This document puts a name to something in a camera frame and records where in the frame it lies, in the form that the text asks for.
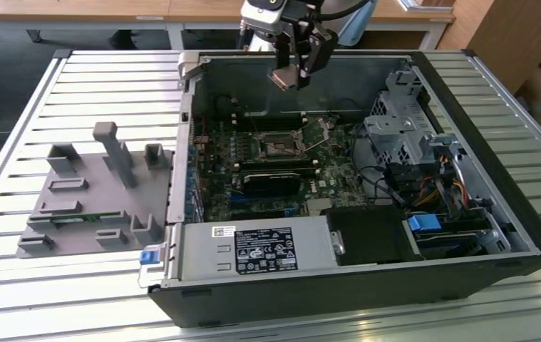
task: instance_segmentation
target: wooden desk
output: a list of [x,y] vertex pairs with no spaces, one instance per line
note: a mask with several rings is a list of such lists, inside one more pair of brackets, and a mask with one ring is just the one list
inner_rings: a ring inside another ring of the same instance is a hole
[[0,0],[0,20],[163,21],[169,0]]
[[[171,46],[183,49],[185,29],[237,29],[243,0],[171,0],[167,26]],[[410,12],[398,0],[378,0],[366,31],[425,31],[422,49],[433,49],[454,20],[446,12]]]
[[0,30],[164,30],[169,0],[0,0]]

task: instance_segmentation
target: open computer tower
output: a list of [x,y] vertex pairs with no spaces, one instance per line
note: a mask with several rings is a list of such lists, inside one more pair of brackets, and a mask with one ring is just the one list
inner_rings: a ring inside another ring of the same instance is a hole
[[[185,52],[163,262],[177,326],[467,297],[541,268],[541,219],[419,52]],[[442,129],[437,117],[449,122]]]

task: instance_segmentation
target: yellow wire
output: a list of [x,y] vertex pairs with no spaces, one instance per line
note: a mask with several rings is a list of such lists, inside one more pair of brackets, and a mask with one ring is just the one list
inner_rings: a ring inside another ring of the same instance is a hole
[[437,196],[437,194],[438,194],[438,191],[434,190],[423,199],[421,199],[421,200],[414,204],[414,207],[418,207],[418,206],[421,206],[423,203],[429,202],[429,201],[433,199],[433,197]]
[[454,184],[454,185],[458,187],[458,189],[459,189],[459,196],[462,197],[462,205],[466,206],[466,198],[465,198],[465,196],[463,196],[463,194],[465,194],[463,186],[462,186],[462,184],[458,183],[458,182],[454,182],[454,183],[451,183],[451,184]]

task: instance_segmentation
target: white sticker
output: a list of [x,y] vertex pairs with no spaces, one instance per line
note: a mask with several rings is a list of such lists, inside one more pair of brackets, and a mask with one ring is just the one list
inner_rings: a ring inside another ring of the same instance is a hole
[[164,20],[163,16],[136,16],[137,20]]
[[233,237],[235,226],[212,226],[211,237]]

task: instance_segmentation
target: gray 3d-printed holder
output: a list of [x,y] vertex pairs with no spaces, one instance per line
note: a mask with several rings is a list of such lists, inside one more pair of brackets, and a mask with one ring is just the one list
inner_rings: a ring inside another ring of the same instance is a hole
[[129,153],[116,131],[112,122],[93,128],[107,154],[52,145],[18,258],[143,249],[163,240],[172,153],[160,144]]

